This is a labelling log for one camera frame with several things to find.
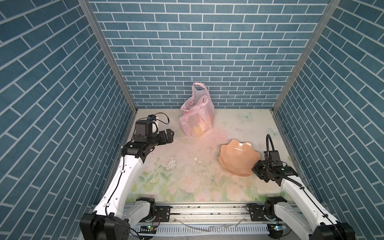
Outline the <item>peach scalloped bowl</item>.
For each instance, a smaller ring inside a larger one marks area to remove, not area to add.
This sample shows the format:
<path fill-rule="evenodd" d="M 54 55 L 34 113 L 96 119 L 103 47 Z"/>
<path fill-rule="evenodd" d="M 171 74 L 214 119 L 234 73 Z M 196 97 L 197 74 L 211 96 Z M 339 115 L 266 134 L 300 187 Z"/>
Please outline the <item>peach scalloped bowl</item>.
<path fill-rule="evenodd" d="M 248 142 L 240 143 L 232 140 L 229 144 L 221 145 L 219 162 L 230 174 L 238 177 L 253 175 L 253 166 L 261 159 L 261 154 L 254 151 Z"/>

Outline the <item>pink plastic bag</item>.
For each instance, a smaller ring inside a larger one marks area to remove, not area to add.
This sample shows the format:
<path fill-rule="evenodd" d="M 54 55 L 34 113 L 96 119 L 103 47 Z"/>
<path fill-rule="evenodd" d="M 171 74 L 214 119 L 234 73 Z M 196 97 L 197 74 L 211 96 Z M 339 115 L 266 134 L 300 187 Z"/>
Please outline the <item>pink plastic bag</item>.
<path fill-rule="evenodd" d="M 181 127 L 188 137 L 201 136 L 213 128 L 215 107 L 203 83 L 193 83 L 192 96 L 181 107 Z"/>

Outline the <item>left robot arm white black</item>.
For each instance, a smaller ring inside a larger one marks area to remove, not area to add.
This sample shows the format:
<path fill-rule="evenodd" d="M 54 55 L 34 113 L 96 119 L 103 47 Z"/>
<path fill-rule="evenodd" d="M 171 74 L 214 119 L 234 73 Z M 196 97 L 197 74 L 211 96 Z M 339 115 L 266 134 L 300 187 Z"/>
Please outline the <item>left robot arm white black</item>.
<path fill-rule="evenodd" d="M 124 207 L 133 181 L 147 156 L 155 147 L 174 141 L 174 132 L 170 129 L 159 131 L 159 122 L 156 115 L 135 122 L 132 139 L 121 148 L 119 164 L 104 196 L 93 212 L 83 214 L 80 220 L 85 240 L 142 239 L 134 226 L 143 219 L 155 218 L 155 200 L 141 197 L 127 211 Z"/>

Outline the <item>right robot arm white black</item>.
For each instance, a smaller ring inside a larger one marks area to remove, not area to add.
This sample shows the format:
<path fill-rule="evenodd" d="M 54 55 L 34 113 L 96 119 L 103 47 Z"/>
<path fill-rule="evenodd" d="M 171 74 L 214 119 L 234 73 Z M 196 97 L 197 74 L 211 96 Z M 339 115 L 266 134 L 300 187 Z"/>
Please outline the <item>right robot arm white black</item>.
<path fill-rule="evenodd" d="M 334 217 L 305 187 L 298 173 L 284 166 L 279 152 L 267 150 L 265 159 L 252 168 L 265 182 L 274 181 L 286 191 L 299 210 L 298 214 L 284 197 L 268 197 L 264 214 L 270 221 L 282 220 L 302 240 L 354 240 L 355 231 Z"/>

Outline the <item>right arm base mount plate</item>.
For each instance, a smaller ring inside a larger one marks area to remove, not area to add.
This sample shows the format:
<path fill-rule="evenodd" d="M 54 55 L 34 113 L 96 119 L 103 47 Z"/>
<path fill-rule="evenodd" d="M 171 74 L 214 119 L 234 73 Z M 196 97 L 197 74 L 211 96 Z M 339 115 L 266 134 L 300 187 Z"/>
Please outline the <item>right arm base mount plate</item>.
<path fill-rule="evenodd" d="M 250 203 L 245 206 L 246 211 L 250 214 L 252 222 L 282 222 L 283 220 L 277 217 L 267 217 L 265 215 L 264 205 L 258 205 L 256 203 Z"/>

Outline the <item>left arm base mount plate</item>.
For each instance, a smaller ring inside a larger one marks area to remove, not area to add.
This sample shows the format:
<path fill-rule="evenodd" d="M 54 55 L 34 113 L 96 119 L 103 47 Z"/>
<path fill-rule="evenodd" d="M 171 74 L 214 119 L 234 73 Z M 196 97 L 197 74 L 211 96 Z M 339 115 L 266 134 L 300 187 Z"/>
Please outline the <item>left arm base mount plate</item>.
<path fill-rule="evenodd" d="M 156 206 L 156 211 L 152 217 L 145 217 L 140 223 L 162 223 L 169 222 L 171 206 Z"/>

